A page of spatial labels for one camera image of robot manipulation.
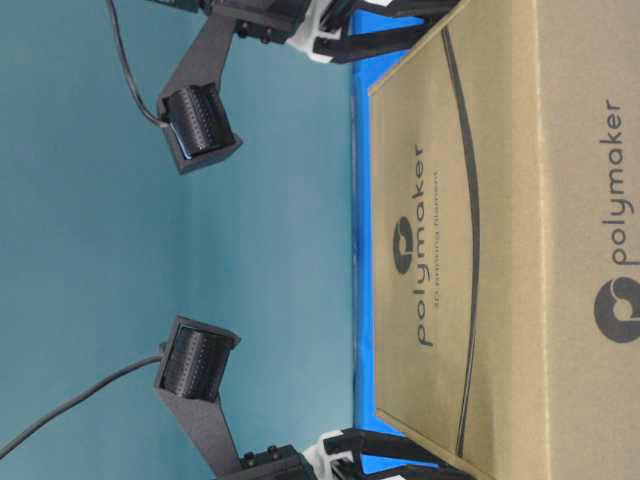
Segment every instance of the white plastic part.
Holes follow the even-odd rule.
[[[327,451],[324,449],[324,441],[327,438],[339,437],[341,435],[342,432],[340,430],[324,433],[320,435],[318,443],[304,451],[304,456],[307,462],[313,467],[313,472],[316,474],[316,477],[318,477],[318,480],[336,480],[331,471],[331,462],[341,459],[353,462],[353,454],[351,452],[327,455]]]
[[[327,38],[329,40],[338,40],[342,30],[338,30],[334,33],[327,33],[320,30],[320,20],[322,20],[322,14],[327,9],[331,0],[311,0],[309,10],[307,10],[307,16],[304,22],[298,27],[298,31],[293,35],[287,44],[291,45],[296,50],[306,54],[314,62],[329,63],[333,60],[332,57],[326,55],[318,55],[313,52],[313,45],[316,38]]]

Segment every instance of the black curved line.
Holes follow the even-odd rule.
[[[442,30],[442,40],[444,51],[449,64],[451,83],[458,104],[458,114],[460,117],[460,130],[462,133],[462,146],[464,149],[464,159],[467,166],[467,179],[469,182],[469,200],[471,203],[471,231],[473,235],[473,273],[471,279],[471,319],[469,326],[469,346],[467,351],[467,370],[465,373],[464,394],[460,409],[460,420],[458,423],[458,437],[456,440],[456,454],[462,456],[464,450],[464,431],[467,423],[467,410],[469,406],[469,395],[471,392],[471,377],[473,376],[473,363],[476,351],[476,317],[478,308],[478,282],[480,271],[480,194],[478,188],[478,170],[476,167],[476,155],[473,147],[473,136],[471,135],[471,124],[469,114],[462,90],[460,72],[456,63],[456,56],[451,43],[449,28]]]

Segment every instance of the black bracket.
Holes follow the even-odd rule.
[[[451,467],[412,440],[397,435],[350,428],[343,430],[340,436],[324,440],[324,448],[328,455],[351,452],[353,462],[337,460],[332,463],[333,473],[340,480],[385,480],[398,475],[405,480],[473,480],[469,474]],[[362,455],[428,463],[435,467],[404,465],[366,474],[362,468]]]
[[[233,18],[211,15],[158,98],[160,117],[173,125],[164,135],[181,174],[220,163],[242,145],[218,98],[235,29]],[[170,111],[176,94],[182,108]]]
[[[228,330],[177,317],[154,384],[217,476],[242,470],[219,395],[229,353],[239,342]]]
[[[334,0],[322,17],[321,27],[327,32],[342,29],[342,38],[318,38],[313,51],[331,57],[333,63],[341,64],[408,50],[457,3],[458,0],[393,0],[387,6],[381,6],[362,0]],[[348,35],[346,32],[349,30],[351,16],[356,10],[391,18],[418,17],[423,23],[412,27]]]

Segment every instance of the screw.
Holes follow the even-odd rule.
[[[264,35],[260,38],[260,41],[265,45],[271,43],[271,35],[273,35],[273,29],[267,28]]]
[[[238,36],[240,38],[247,38],[247,35],[249,35],[249,23],[243,22],[238,29]]]
[[[278,452],[278,447],[275,445],[271,445],[267,448],[267,452],[271,455],[271,460],[278,460],[280,458],[280,452]]]

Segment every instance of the black clamp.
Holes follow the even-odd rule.
[[[351,452],[353,462],[340,459],[331,468],[339,480],[386,480],[399,476],[405,480],[473,480],[469,474],[453,468],[412,440],[350,428],[342,435],[324,440],[328,455]],[[362,455],[395,458],[430,465],[403,465],[372,474],[364,473]]]

